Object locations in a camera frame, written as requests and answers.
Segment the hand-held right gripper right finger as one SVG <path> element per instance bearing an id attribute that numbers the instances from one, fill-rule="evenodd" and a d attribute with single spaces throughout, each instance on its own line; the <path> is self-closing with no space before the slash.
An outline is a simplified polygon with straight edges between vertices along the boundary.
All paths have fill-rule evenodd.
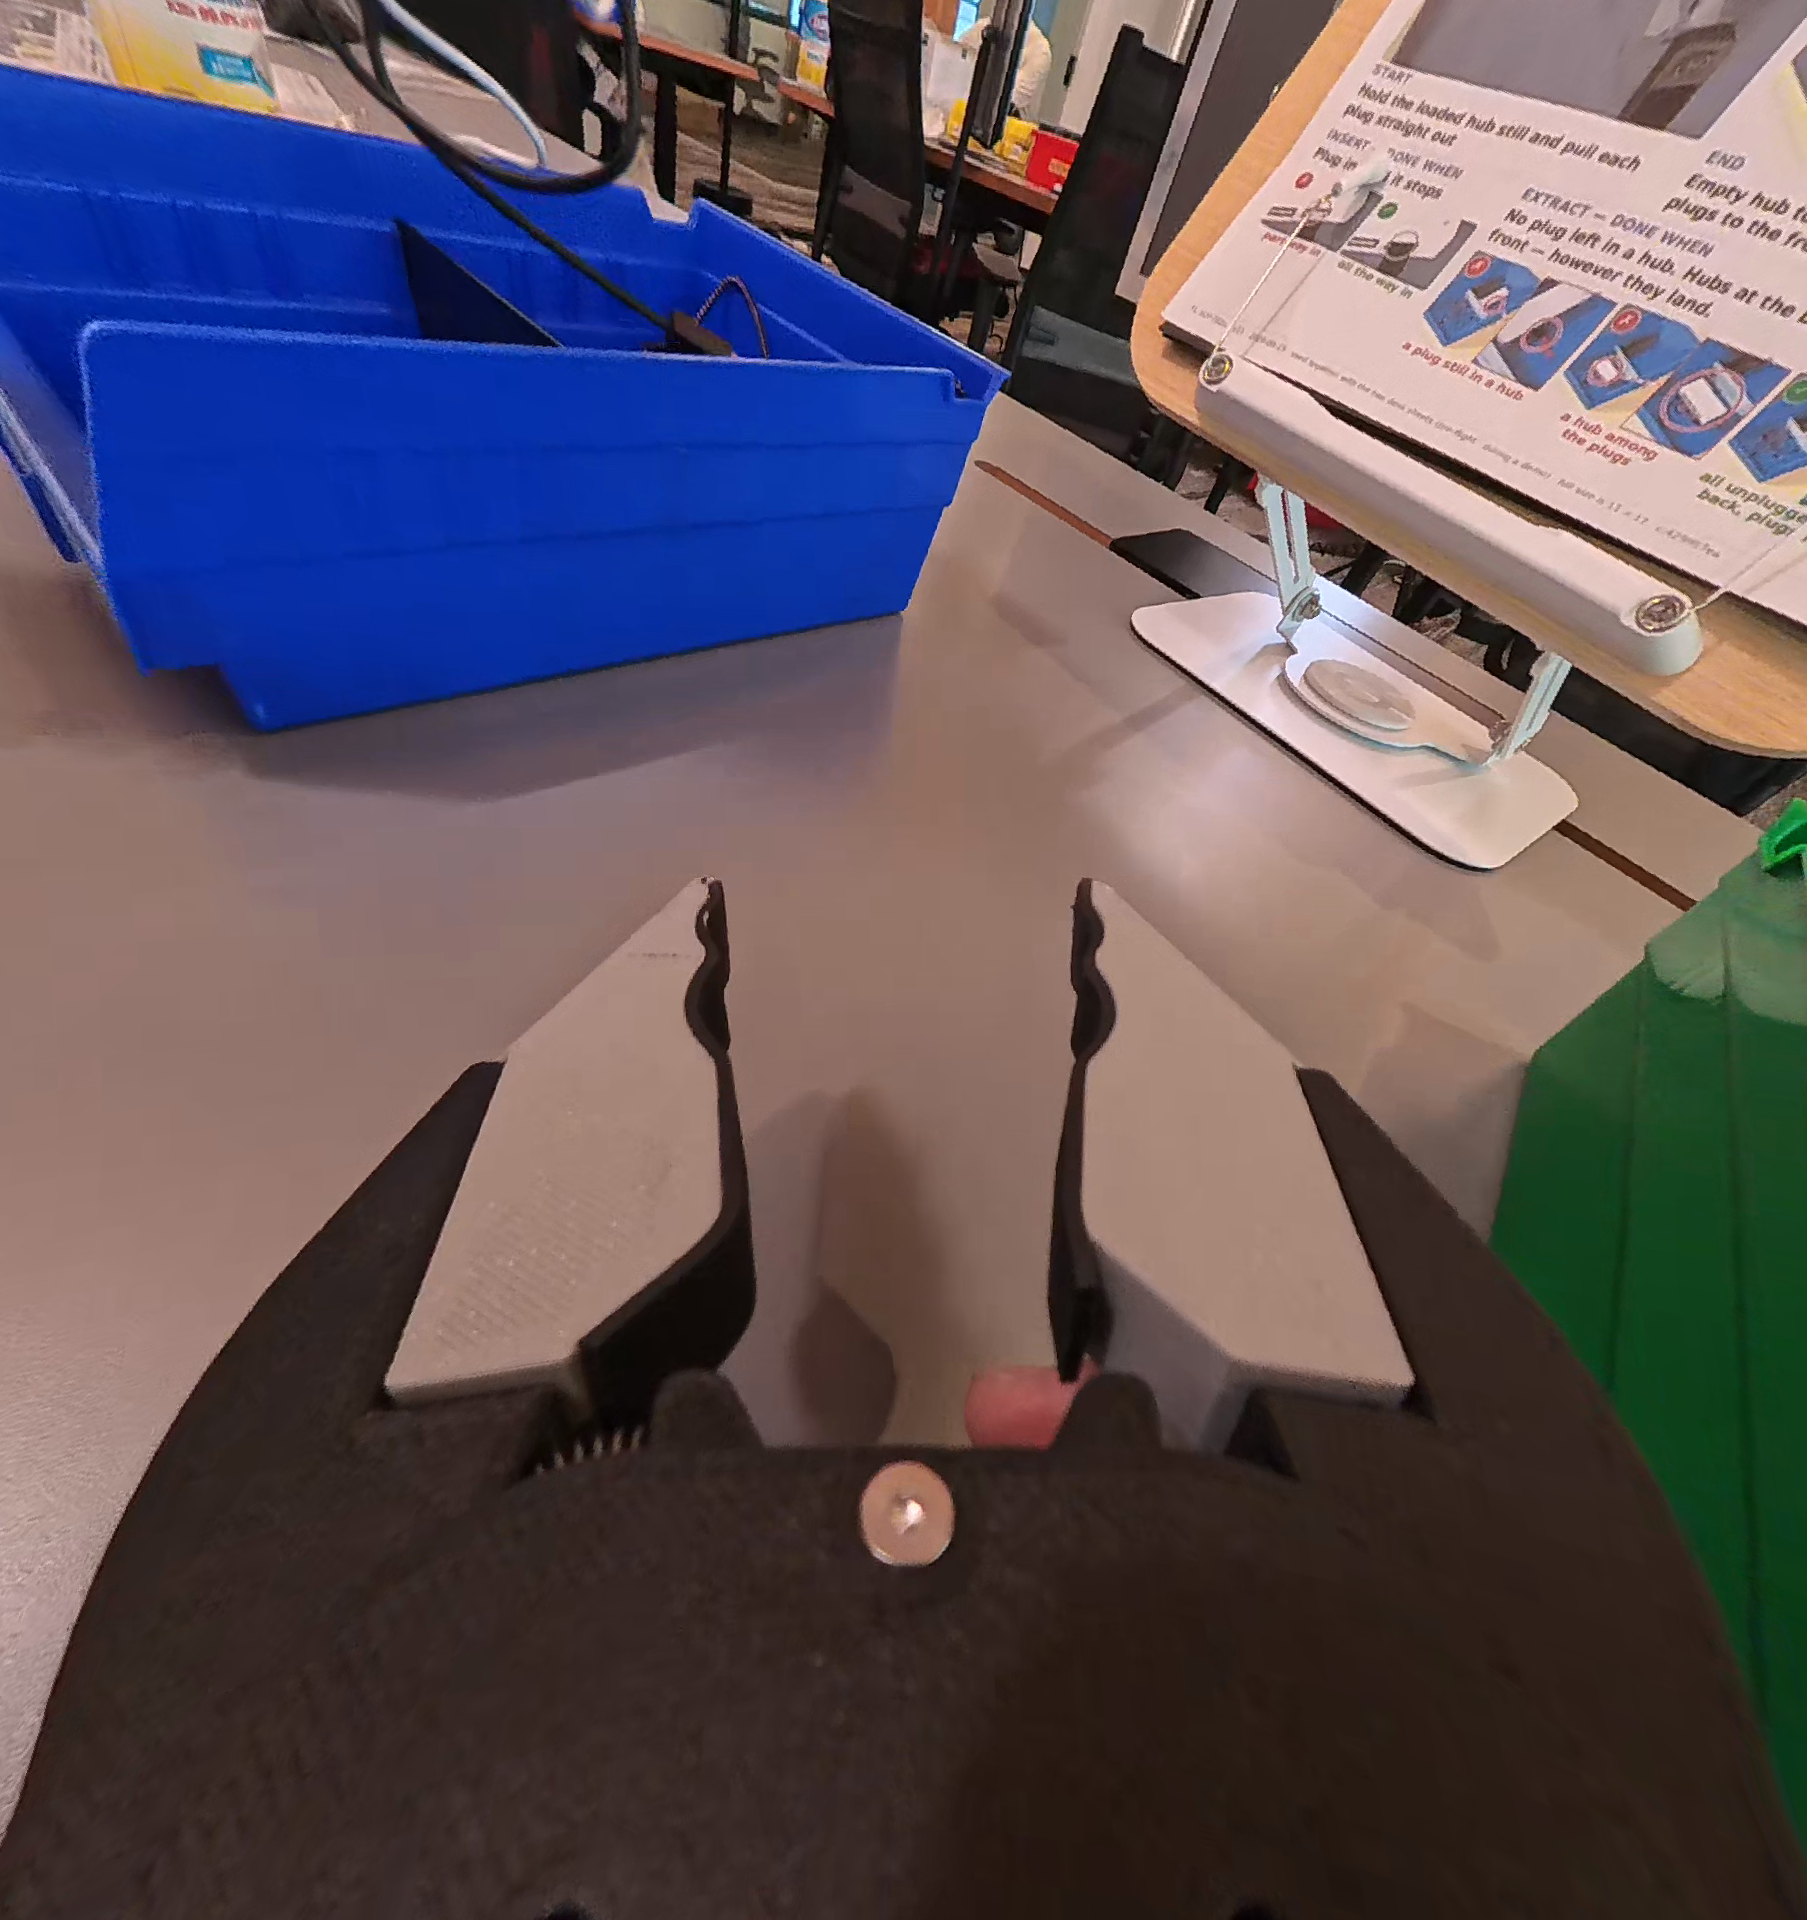
<path id="1" fill-rule="evenodd" d="M 1105 880 L 1078 882 L 1071 927 L 1061 1377 L 1143 1383 L 1198 1450 L 1259 1388 L 1401 1407 L 1416 1377 L 1292 1052 Z"/>

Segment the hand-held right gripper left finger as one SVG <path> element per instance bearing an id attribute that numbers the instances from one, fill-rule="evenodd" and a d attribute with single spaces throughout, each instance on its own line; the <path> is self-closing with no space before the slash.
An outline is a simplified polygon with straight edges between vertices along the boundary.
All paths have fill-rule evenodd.
<path id="1" fill-rule="evenodd" d="M 398 1406 L 650 1407 L 757 1308 L 723 882 L 690 880 L 506 1054 L 385 1374 Z"/>

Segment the green plastic bin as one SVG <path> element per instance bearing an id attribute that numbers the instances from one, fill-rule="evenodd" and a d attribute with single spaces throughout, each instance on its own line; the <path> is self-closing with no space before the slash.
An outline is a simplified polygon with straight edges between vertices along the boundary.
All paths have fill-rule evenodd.
<path id="1" fill-rule="evenodd" d="M 1536 1048 L 1492 1242 L 1677 1512 L 1807 1854 L 1807 803 Z"/>

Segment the blue plastic bin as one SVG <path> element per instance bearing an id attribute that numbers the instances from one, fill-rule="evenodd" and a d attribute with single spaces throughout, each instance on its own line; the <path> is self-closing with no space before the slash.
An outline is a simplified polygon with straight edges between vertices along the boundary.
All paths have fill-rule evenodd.
<path id="1" fill-rule="evenodd" d="M 552 347 L 417 335 L 394 221 Z M 904 610 L 1001 366 L 632 184 L 0 65 L 0 451 L 147 673 L 263 732 Z"/>

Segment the person's right hand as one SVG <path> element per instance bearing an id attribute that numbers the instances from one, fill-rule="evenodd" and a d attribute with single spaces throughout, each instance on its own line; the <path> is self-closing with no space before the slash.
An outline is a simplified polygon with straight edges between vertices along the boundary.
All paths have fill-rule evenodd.
<path id="1" fill-rule="evenodd" d="M 978 1448 L 1047 1448 L 1098 1369 L 1085 1361 L 1074 1379 L 1062 1379 L 1043 1363 L 978 1372 L 965 1392 L 965 1438 Z"/>

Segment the black bin divider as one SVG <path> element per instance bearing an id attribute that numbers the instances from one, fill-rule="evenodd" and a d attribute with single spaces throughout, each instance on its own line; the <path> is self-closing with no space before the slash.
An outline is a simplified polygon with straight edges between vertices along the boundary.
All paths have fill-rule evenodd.
<path id="1" fill-rule="evenodd" d="M 407 221 L 394 221 L 417 335 L 433 344 L 552 347 L 561 341 Z"/>

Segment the black office chair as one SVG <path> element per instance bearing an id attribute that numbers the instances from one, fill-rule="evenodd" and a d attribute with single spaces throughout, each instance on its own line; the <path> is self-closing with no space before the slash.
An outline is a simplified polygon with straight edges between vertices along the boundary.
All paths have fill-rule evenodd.
<path id="1" fill-rule="evenodd" d="M 1134 301 L 1118 292 L 1173 127 L 1182 66 L 1124 26 L 1018 297 L 1008 395 L 1129 458 L 1155 411 L 1130 363 Z"/>
<path id="2" fill-rule="evenodd" d="M 1008 217 L 952 161 L 940 212 L 928 212 L 930 161 L 923 116 L 923 5 L 833 1 L 832 101 L 817 242 L 840 274 L 942 324 L 969 311 L 969 345 L 990 351 L 1001 306 L 1020 287 Z"/>

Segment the printed instruction sheet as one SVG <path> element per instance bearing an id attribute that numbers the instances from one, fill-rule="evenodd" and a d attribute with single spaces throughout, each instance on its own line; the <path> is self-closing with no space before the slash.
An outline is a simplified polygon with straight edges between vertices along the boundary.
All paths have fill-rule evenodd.
<path id="1" fill-rule="evenodd" d="M 1382 3 L 1162 326 L 1807 629 L 1807 1 Z"/>

